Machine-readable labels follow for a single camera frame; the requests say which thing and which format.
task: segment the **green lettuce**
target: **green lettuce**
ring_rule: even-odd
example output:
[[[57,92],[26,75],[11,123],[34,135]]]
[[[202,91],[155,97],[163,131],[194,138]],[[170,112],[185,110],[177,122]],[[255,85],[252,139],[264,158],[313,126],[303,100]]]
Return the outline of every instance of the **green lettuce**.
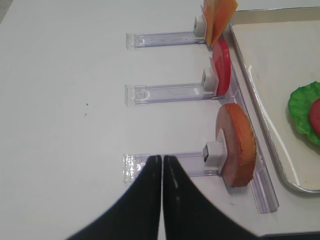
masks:
[[[297,131],[306,134],[314,144],[320,145],[320,137],[309,123],[309,112],[317,99],[320,99],[320,82],[315,81],[291,93],[288,108]]]

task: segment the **silver tray rim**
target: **silver tray rim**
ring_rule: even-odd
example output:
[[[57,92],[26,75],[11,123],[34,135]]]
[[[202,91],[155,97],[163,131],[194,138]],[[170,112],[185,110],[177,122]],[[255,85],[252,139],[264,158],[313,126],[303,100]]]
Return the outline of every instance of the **silver tray rim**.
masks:
[[[236,11],[228,27],[230,28],[231,38],[234,43],[235,53],[240,62],[242,73],[246,81],[246,85],[249,89],[251,99],[257,111],[259,121],[262,125],[262,131],[267,139],[268,147],[273,155],[273,162],[275,163],[276,169],[284,182],[284,184],[295,192],[309,193],[309,194],[320,194],[320,189],[308,189],[303,188],[293,182],[285,172],[282,161],[279,157],[277,147],[270,134],[270,128],[267,124],[267,120],[263,114],[261,108],[261,99],[257,90],[254,87],[253,79],[251,78],[248,67],[246,66],[242,51],[237,42],[236,35],[233,30],[233,26],[237,24],[257,24],[257,23],[277,23],[277,22],[295,22],[295,21],[312,21],[320,20],[320,7],[295,7],[295,8],[274,8],[274,9],[255,9],[255,10],[239,10]]]

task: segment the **tomato slice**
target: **tomato slice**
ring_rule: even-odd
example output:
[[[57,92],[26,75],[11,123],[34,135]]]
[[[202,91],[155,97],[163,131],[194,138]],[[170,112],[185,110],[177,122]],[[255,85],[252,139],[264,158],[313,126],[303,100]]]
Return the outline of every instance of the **tomato slice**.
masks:
[[[231,60],[229,47],[224,39],[220,39],[213,47],[213,54],[211,58],[212,70],[216,70],[219,78],[217,95],[225,95],[229,89],[231,78]]]
[[[311,106],[309,122],[315,133],[320,137],[320,98]]]

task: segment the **white slider block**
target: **white slider block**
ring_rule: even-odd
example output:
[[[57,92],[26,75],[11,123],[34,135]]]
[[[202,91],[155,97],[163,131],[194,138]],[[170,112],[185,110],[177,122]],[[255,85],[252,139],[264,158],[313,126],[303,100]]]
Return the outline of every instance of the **white slider block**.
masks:
[[[213,92],[213,94],[217,93],[219,79],[211,68],[205,68],[203,70],[201,85],[205,92]]]
[[[207,32],[207,21],[203,15],[195,16],[193,34],[196,38],[205,39]]]
[[[221,174],[228,157],[225,134],[222,129],[219,130],[215,141],[206,143],[203,149],[203,157],[206,167],[217,167],[218,173]]]

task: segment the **metal tray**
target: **metal tray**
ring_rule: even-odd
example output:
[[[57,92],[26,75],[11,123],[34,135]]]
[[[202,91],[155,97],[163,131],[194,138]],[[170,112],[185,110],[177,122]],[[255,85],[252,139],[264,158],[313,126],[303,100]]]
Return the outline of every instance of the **metal tray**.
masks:
[[[279,175],[294,191],[320,193],[320,146],[295,131],[287,107],[296,88],[320,82],[320,7],[237,11],[228,30]]]

